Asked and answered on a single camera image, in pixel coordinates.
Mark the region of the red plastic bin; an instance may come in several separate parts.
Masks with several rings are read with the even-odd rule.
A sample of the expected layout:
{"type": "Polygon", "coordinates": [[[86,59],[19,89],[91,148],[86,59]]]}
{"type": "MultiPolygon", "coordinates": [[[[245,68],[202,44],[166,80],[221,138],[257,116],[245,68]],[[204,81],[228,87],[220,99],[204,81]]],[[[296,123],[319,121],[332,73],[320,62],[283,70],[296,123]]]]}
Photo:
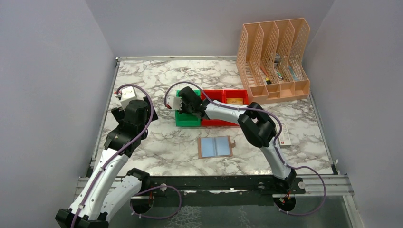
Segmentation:
{"type": "Polygon", "coordinates": [[[248,93],[246,90],[223,90],[223,102],[227,104],[227,98],[243,98],[244,105],[249,105],[248,93]]]}
{"type": "MultiPolygon", "coordinates": [[[[222,103],[227,103],[227,99],[230,98],[228,95],[229,90],[204,90],[206,95],[211,100],[217,100],[222,103]]],[[[200,120],[201,127],[224,127],[224,126],[234,126],[233,123],[223,121],[223,120],[216,120],[216,119],[201,119],[200,120]]]]}

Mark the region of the tan leather card holder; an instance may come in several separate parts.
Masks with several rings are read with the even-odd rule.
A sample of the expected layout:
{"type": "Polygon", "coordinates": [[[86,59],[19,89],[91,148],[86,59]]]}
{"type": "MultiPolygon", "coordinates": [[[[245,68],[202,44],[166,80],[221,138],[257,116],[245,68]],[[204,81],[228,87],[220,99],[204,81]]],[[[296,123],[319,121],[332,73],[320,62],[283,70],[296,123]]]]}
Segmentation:
{"type": "Polygon", "coordinates": [[[197,141],[199,159],[231,157],[236,142],[227,136],[200,137],[197,141]]]}

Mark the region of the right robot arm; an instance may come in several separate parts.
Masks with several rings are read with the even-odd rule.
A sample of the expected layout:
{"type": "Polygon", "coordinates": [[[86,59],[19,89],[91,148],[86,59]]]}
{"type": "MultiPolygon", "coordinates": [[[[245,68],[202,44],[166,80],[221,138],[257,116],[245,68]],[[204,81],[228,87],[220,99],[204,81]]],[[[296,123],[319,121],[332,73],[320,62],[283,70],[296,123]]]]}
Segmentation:
{"type": "Polygon", "coordinates": [[[202,100],[188,86],[181,89],[178,96],[180,112],[192,114],[200,119],[221,120],[238,125],[247,141],[264,154],[274,176],[275,189],[286,193],[293,188],[296,172],[287,166],[285,156],[277,143],[275,122],[258,103],[232,105],[207,97],[202,100]]]}

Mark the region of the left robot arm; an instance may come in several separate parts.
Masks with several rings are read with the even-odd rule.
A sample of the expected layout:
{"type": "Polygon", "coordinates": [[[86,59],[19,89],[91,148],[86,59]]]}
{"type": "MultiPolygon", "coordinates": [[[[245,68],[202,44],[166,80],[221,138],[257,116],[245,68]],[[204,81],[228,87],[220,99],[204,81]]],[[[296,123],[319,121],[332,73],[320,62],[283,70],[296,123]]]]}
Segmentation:
{"type": "Polygon", "coordinates": [[[148,127],[158,119],[148,97],[133,99],[126,107],[112,109],[118,126],[106,138],[98,165],[85,187],[67,209],[60,209],[56,221],[62,228],[107,228],[118,210],[135,193],[149,190],[149,174],[130,174],[110,191],[122,167],[128,162],[141,141],[148,136],[148,127]]]}

